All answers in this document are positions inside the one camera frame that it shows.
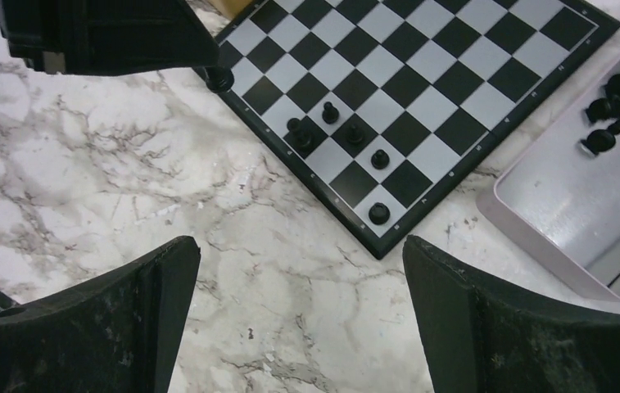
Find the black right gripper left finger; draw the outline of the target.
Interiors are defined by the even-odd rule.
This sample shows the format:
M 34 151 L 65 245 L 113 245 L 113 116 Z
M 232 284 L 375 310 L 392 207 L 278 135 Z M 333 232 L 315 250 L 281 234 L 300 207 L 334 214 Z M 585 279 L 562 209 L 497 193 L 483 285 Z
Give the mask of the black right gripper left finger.
M 0 291 L 0 392 L 166 392 L 201 250 L 179 236 L 21 304 Z

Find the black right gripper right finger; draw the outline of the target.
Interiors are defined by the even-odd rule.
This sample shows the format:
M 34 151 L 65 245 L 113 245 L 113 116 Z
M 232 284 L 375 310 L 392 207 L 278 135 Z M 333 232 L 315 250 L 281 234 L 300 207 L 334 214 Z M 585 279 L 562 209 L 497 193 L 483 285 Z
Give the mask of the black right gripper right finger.
M 620 314 L 529 291 L 420 237 L 402 251 L 437 392 L 620 392 Z

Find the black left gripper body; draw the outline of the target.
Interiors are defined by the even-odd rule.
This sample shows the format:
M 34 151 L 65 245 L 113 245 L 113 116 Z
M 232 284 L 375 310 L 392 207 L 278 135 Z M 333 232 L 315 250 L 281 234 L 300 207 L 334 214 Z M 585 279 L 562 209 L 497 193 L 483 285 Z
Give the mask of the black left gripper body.
M 219 46 L 177 0 L 0 1 L 11 56 L 46 74 L 120 76 L 219 64 Z

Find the black chess piece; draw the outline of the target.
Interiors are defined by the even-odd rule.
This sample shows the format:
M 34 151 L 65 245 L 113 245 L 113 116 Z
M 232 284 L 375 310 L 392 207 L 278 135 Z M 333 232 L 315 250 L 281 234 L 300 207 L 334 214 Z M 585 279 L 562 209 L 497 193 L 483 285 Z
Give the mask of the black chess piece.
M 387 223 L 391 217 L 391 212 L 387 205 L 382 202 L 375 202 L 368 211 L 369 221 L 375 225 Z

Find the black chess pawn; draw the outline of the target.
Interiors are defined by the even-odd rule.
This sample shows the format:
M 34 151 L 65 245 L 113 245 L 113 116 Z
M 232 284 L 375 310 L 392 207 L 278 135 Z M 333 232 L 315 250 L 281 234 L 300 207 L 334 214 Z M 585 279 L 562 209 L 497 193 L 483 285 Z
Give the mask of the black chess pawn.
M 364 142 L 364 130 L 357 124 L 351 124 L 346 131 L 346 140 L 354 146 Z
M 335 124 L 340 116 L 339 110 L 331 103 L 325 102 L 321 113 L 322 119 L 327 124 Z
M 370 162 L 375 169 L 385 169 L 390 164 L 390 156 L 383 149 L 377 149 L 372 154 Z

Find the black chess rook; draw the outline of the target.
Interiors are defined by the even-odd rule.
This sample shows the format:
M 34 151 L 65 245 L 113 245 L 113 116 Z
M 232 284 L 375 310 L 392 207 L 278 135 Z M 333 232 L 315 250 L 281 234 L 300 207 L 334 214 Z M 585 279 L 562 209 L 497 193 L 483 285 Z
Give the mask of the black chess rook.
M 307 151 L 313 144 L 311 131 L 305 128 L 298 118 L 291 118 L 287 122 L 287 130 L 290 134 L 292 145 L 300 151 Z

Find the black chess queen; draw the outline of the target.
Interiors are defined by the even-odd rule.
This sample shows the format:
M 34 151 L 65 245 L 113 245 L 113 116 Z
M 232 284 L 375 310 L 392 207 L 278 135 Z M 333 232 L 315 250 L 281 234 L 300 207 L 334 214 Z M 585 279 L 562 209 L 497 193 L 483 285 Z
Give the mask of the black chess queen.
M 226 93 L 234 85 L 234 75 L 230 68 L 221 66 L 203 69 L 207 88 L 213 93 Z

